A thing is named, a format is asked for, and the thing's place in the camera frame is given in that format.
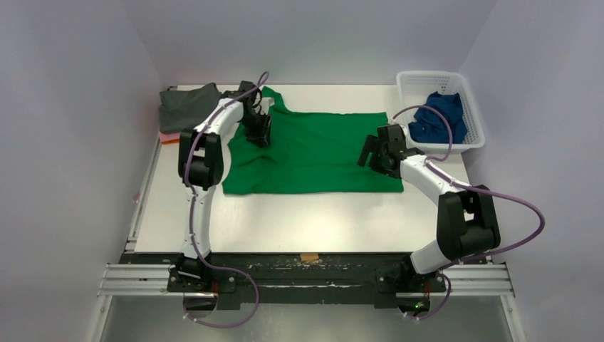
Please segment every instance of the white wall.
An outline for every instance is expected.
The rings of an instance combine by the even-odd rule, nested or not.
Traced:
[[[4,0],[0,41],[0,341],[83,341],[162,85],[117,0]]]
[[[604,325],[604,3],[498,1],[465,74],[487,143],[470,180],[531,200],[546,230],[506,255],[530,341],[601,341]],[[496,203],[503,242],[534,215]]]
[[[457,71],[495,0],[123,0],[162,81],[393,84]]]

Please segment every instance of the white tabletop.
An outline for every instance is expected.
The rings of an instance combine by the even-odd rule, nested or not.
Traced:
[[[191,90],[199,86],[179,86]],[[400,109],[393,85],[270,85],[294,111],[386,112]],[[236,86],[219,87],[221,91]],[[223,140],[225,170],[230,166]],[[177,174],[178,144],[163,145],[145,199],[135,252],[180,252],[187,222],[184,185]],[[460,155],[439,166],[467,182]],[[213,252],[412,252],[436,236],[437,208],[417,188],[402,193],[224,195],[212,203]]]

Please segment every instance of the white plastic basket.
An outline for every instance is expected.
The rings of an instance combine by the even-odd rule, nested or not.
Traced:
[[[461,144],[453,144],[452,153],[461,153],[470,148],[484,145],[484,133],[480,126],[478,106],[464,76],[446,71],[403,71],[397,74],[397,85],[402,108],[411,105],[423,105],[428,95],[437,91],[443,95],[459,93],[464,107],[464,123],[468,133]],[[408,147],[417,147],[426,153],[445,153],[448,144],[428,144],[416,142],[409,134],[409,123],[415,121],[417,110],[404,112],[396,121],[405,126],[405,135]]]

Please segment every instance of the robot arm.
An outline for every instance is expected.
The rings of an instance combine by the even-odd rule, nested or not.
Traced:
[[[220,183],[224,174],[222,138],[237,122],[241,121],[241,124],[245,127],[246,139],[249,142],[259,147],[268,147],[271,144],[271,117],[269,115],[262,115],[254,109],[254,102],[256,101],[258,92],[252,93],[240,101],[231,103],[232,98],[236,98],[253,87],[253,83],[243,81],[237,91],[222,93],[218,106],[211,113],[208,113],[206,120],[195,128],[184,129],[180,135],[178,174],[184,179],[184,170],[189,152],[196,137],[202,134],[197,146],[195,146],[195,150],[203,151],[203,155],[193,156],[189,170],[189,182],[195,188],[197,198],[193,198],[193,191],[190,188],[187,187],[186,191],[187,201],[189,203],[192,200],[197,202],[192,212],[193,232],[197,237],[198,248],[203,257],[206,257],[210,253],[210,208],[216,185]],[[218,110],[222,110],[222,113],[215,120],[212,120]],[[192,246],[188,226],[188,222],[185,223],[186,232],[181,252],[187,258],[197,259],[197,253]]]
[[[406,277],[430,274],[461,257],[499,246],[492,197],[455,187],[439,178],[426,167],[427,157],[421,150],[407,149],[399,125],[379,127],[377,137],[367,136],[359,166],[365,166],[369,153],[372,153],[369,161],[372,170],[409,182],[438,206],[436,239],[403,260]],[[465,213],[474,216],[467,221]]]

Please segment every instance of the purple cable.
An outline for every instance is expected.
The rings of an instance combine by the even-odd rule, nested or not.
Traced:
[[[518,248],[524,244],[526,244],[527,242],[531,241],[532,239],[536,238],[539,234],[541,234],[541,232],[543,231],[543,228],[545,228],[546,226],[546,218],[544,217],[543,213],[541,212],[541,210],[539,210],[539,208],[537,206],[535,206],[534,204],[515,197],[515,196],[511,196],[511,195],[505,195],[502,194],[500,192],[495,192],[495,191],[491,191],[491,190],[485,190],[485,189],[480,189],[478,187],[472,187],[469,185],[463,185],[461,183],[455,182],[451,177],[447,176],[446,174],[444,174],[443,172],[441,172],[440,170],[438,170],[434,165],[432,165],[431,162],[429,162],[430,160],[436,160],[438,162],[444,162],[445,160],[447,160],[447,158],[451,155],[451,149],[453,148],[453,133],[451,131],[451,126],[449,125],[449,123],[447,122],[447,119],[436,109],[429,107],[427,105],[412,105],[410,107],[407,107],[405,109],[402,109],[401,111],[399,111],[398,113],[394,114],[394,116],[392,117],[392,120],[396,119],[397,116],[403,114],[404,112],[411,110],[411,109],[415,109],[415,108],[424,108],[424,109],[428,109],[429,111],[433,112],[434,114],[436,114],[440,120],[442,120],[442,122],[444,123],[444,126],[447,128],[447,132],[449,133],[449,147],[447,148],[447,152],[444,154],[444,157],[439,158],[439,157],[435,157],[433,155],[429,156],[426,158],[426,167],[428,169],[430,169],[430,171],[432,171],[434,174],[436,174],[438,177],[441,177],[444,181],[448,182],[451,185],[454,185],[460,189],[464,189],[464,190],[469,190],[472,192],[478,192],[481,194],[486,194],[489,196],[493,196],[493,197],[499,197],[502,198],[504,200],[508,200],[508,201],[512,201],[515,203],[519,203],[522,204],[525,207],[528,207],[529,209],[533,210],[535,212],[535,214],[537,214],[537,217],[539,218],[539,226],[537,227],[537,229],[530,235],[528,235],[527,237],[525,237],[524,239],[511,244],[507,247],[504,248],[500,248],[497,249],[496,251],[491,251],[491,252],[487,252],[487,253],[482,253],[482,254],[475,254],[475,255],[470,255],[470,256],[466,256],[463,257],[461,259],[459,259],[459,261],[452,261],[446,265],[444,265],[443,267],[440,268],[440,270],[443,269],[447,269],[455,264],[458,264],[458,262],[463,262],[463,261],[471,261],[471,260],[475,260],[475,259],[482,259],[484,257],[488,257],[488,256],[493,256],[493,255],[497,255],[497,254],[501,254],[501,253],[505,253],[508,251],[511,251],[512,249]],[[445,295],[444,300],[442,301],[442,303],[431,313],[428,313],[426,316],[421,317],[419,320],[422,319],[426,319],[430,316],[432,316],[433,314],[437,313],[443,306],[444,303],[447,301],[447,299],[449,298],[449,294],[451,293],[451,281],[449,280],[449,278],[447,278],[447,276],[445,276],[443,274],[443,276],[445,277],[445,279],[447,280],[447,282],[449,283],[449,288],[447,289],[447,295]]]
[[[202,256],[202,253],[200,252],[199,247],[197,247],[197,241],[195,240],[195,235],[194,235],[194,232],[193,232],[193,211],[194,211],[194,208],[195,208],[195,200],[197,198],[197,192],[195,191],[195,188],[189,182],[189,172],[191,171],[191,161],[193,161],[193,154],[195,153],[195,146],[197,146],[197,143],[199,142],[199,139],[202,137],[202,134],[206,131],[206,129],[210,125],[212,125],[212,123],[216,120],[216,118],[218,118],[218,116],[220,115],[220,113],[222,113],[225,108],[229,107],[233,103],[241,100],[242,98],[247,97],[248,95],[252,94],[254,91],[257,91],[258,89],[260,89],[260,87],[262,85],[264,85],[266,83],[266,80],[268,80],[268,79],[269,79],[269,72],[268,71],[264,71],[262,73],[262,75],[260,75],[260,79],[258,79],[258,83],[252,89],[250,89],[247,92],[245,92],[245,93],[237,96],[236,98],[230,100],[228,103],[226,103],[226,105],[218,108],[218,110],[216,110],[216,112],[214,112],[214,114],[212,114],[212,116],[210,116],[207,125],[205,125],[202,128],[202,131],[199,132],[197,134],[197,137],[195,137],[195,140],[193,140],[193,145],[191,146],[191,150],[189,151],[189,157],[187,158],[187,164],[184,167],[184,184],[186,186],[188,186],[191,189],[191,191],[193,192],[193,198],[191,199],[191,207],[189,208],[189,234],[191,235],[191,243],[193,244],[193,249],[195,249],[195,253],[197,254],[197,257],[199,258],[199,260],[206,267],[208,267],[210,269],[214,269],[214,270],[217,270],[217,271],[231,271],[231,272],[236,272],[238,274],[241,274],[242,276],[245,276],[249,280],[249,282],[251,283],[251,285],[254,287],[254,291],[256,292],[256,302],[254,303],[254,307],[252,308],[252,310],[250,311],[250,313],[246,317],[244,317],[242,320],[237,321],[235,323],[230,323],[230,324],[210,323],[210,322],[201,321],[201,320],[199,320],[197,318],[193,318],[187,312],[186,302],[185,301],[182,302],[182,309],[184,310],[184,316],[185,317],[187,317],[189,320],[191,320],[191,321],[193,321],[195,323],[202,324],[204,326],[209,326],[209,327],[212,327],[212,328],[234,328],[236,326],[240,326],[243,323],[246,323],[247,321],[249,321],[249,319],[256,313],[256,310],[258,310],[258,305],[260,304],[260,292],[258,290],[258,285],[251,278],[251,276],[249,274],[247,274],[246,272],[243,272],[240,269],[234,269],[232,267],[222,267],[222,266],[211,265]]]

